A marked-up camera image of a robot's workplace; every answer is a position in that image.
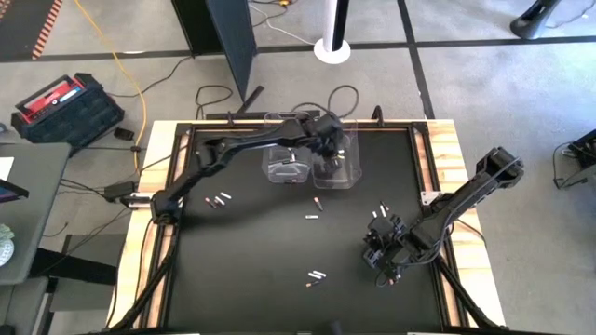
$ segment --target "floor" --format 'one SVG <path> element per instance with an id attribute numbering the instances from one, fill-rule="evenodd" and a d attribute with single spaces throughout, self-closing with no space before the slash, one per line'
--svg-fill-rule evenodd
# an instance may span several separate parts
<path id="1" fill-rule="evenodd" d="M 355 50 L 341 65 L 325 65 L 311 52 L 260 54 L 255 58 L 249 90 L 264 93 L 251 111 L 287 111 L 301 101 L 324 103 L 342 84 L 358 88 L 355 117 L 368 117 L 377 104 L 386 117 L 420 119 L 431 106 L 436 118 L 455 121 L 468 173 L 490 148 L 504 146 L 520 156 L 526 175 L 513 189 L 495 193 L 479 205 L 482 229 L 488 241 L 494 278 L 508 325 L 514 329 L 588 334 L 596 332 L 596 189 L 577 185 L 566 191 L 552 183 L 551 155 L 562 142 L 596 128 L 596 43 L 560 43 L 483 46 L 478 40 L 515 39 L 508 24 L 532 0 L 405 0 L 417 47 Z M 567 20 L 591 0 L 563 1 L 549 24 Z M 185 50 L 187 45 L 168 0 L 81 0 L 116 50 Z M 256 5 L 273 15 L 278 7 Z M 253 21 L 262 17 L 251 11 Z M 320 38 L 322 15 L 318 2 L 299 0 L 272 23 L 307 42 Z M 264 25 L 256 27 L 260 47 L 295 46 L 297 41 Z M 352 1 L 345 39 L 352 43 L 406 42 L 400 7 L 395 0 Z M 596 35 L 596 9 L 585 19 L 547 29 L 545 37 Z M 447 41 L 443 46 L 424 44 Z M 462 47 L 459 41 L 477 41 Z M 420 67 L 413 67 L 417 54 Z M 75 3 L 64 1 L 47 41 L 46 55 L 105 53 L 93 29 Z M 142 87 L 167 75 L 181 58 L 123 60 Z M 133 94 L 133 88 L 112 60 L 25 61 L 0 63 L 0 122 L 9 124 L 14 105 L 62 74 L 91 73 L 105 90 Z M 187 60 L 172 78 L 145 94 L 147 136 L 155 120 L 195 117 L 193 99 L 202 85 L 234 87 L 223 56 Z M 201 93 L 211 101 L 224 92 Z M 353 97 L 338 97 L 338 111 L 349 108 Z M 127 111 L 122 127 L 140 130 L 138 99 L 116 99 Z M 206 108 L 206 113 L 234 111 L 232 99 Z M 23 141 L 14 132 L 1 142 Z M 106 137 L 95 146 L 127 147 Z M 574 165 L 559 158 L 561 173 Z M 85 150 L 74 156 L 65 178 L 91 186 L 106 185 L 133 171 L 130 152 Z M 42 247 L 60 250 L 67 234 L 84 235 L 110 220 L 120 210 L 99 197 L 60 194 L 54 204 Z M 124 234 L 127 221 L 110 226 L 106 234 Z M 52 334 L 98 329 L 105 309 L 56 313 Z"/>

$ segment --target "toolbox handle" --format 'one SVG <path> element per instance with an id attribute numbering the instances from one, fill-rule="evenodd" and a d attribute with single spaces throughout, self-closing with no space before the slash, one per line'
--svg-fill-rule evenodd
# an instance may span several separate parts
<path id="1" fill-rule="evenodd" d="M 15 107 L 21 111 L 24 114 L 27 114 L 29 112 L 29 110 L 25 107 L 25 105 L 37 98 L 39 98 L 39 96 L 41 96 L 42 94 L 46 93 L 50 88 L 55 87 L 56 85 L 58 85 L 61 82 L 67 82 L 68 85 L 72 85 L 74 83 L 73 79 L 71 79 L 70 76 L 68 76 L 67 74 L 63 75 L 62 77 L 54 80 L 53 82 L 49 83 L 47 86 L 45 86 L 44 88 L 38 90 L 37 92 L 35 92 L 33 95 L 31 95 L 29 98 L 17 103 L 15 105 Z"/>

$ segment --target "yellow cable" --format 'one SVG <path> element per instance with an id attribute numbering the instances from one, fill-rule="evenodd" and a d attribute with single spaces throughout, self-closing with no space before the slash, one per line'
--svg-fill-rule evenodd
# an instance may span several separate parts
<path id="1" fill-rule="evenodd" d="M 98 27 L 98 25 L 95 23 L 95 21 L 90 17 L 90 15 L 87 13 L 87 11 L 78 2 L 78 0 L 74 0 L 74 2 L 78 6 L 78 8 L 81 9 L 81 12 L 83 13 L 83 15 L 85 15 L 85 18 L 87 18 L 87 20 L 89 21 L 89 23 L 91 23 L 91 25 L 93 26 L 93 28 L 95 28 L 95 31 L 100 36 L 100 39 L 102 40 L 102 43 L 108 49 L 110 49 L 110 52 L 112 52 L 112 56 L 114 56 L 114 60 L 115 60 L 116 64 L 118 64 L 118 67 L 120 68 L 120 71 L 122 71 L 122 73 L 130 81 L 130 83 L 132 83 L 132 85 L 137 89 L 137 92 L 139 93 L 139 97 L 141 97 L 141 104 L 142 104 L 142 126 L 141 126 L 141 132 L 139 132 L 139 136 L 137 137 L 137 140 L 134 142 L 134 145 L 135 146 L 139 146 L 139 143 L 141 143 L 142 134 L 145 132 L 145 126 L 147 125 L 147 104 L 145 103 L 145 98 L 142 95 L 141 88 L 139 87 L 139 85 L 137 84 L 137 82 L 132 78 L 132 76 L 130 76 L 130 74 L 127 72 L 127 70 L 124 68 L 124 65 L 122 65 L 122 62 L 120 62 L 120 60 L 118 59 L 118 56 L 115 54 L 114 46 L 112 45 L 112 43 L 110 42 L 110 40 L 108 40 L 103 35 L 103 32 L 100 29 L 100 27 Z M 135 170 L 135 172 L 139 173 L 139 153 L 137 153 L 137 152 L 134 152 L 134 170 Z"/>

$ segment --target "clear plastic container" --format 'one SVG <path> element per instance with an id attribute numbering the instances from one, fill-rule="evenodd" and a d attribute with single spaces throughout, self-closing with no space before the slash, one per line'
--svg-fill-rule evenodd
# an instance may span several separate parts
<path id="1" fill-rule="evenodd" d="M 287 119 L 287 115 L 267 113 L 265 127 L 277 127 L 279 123 L 266 123 L 272 120 Z M 308 148 L 285 148 L 275 145 L 264 149 L 263 172 L 271 182 L 302 183 L 308 180 L 311 164 Z"/>
<path id="2" fill-rule="evenodd" d="M 358 123 L 344 121 L 344 139 L 335 157 L 312 154 L 312 172 L 319 189 L 349 189 L 362 176 L 358 146 Z"/>

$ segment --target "chair leg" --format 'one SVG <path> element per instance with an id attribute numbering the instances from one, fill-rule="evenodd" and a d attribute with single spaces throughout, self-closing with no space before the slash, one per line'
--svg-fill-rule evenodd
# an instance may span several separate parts
<path id="1" fill-rule="evenodd" d="M 536 0 L 520 17 L 509 25 L 511 32 L 523 39 L 542 36 L 547 20 L 561 0 Z"/>

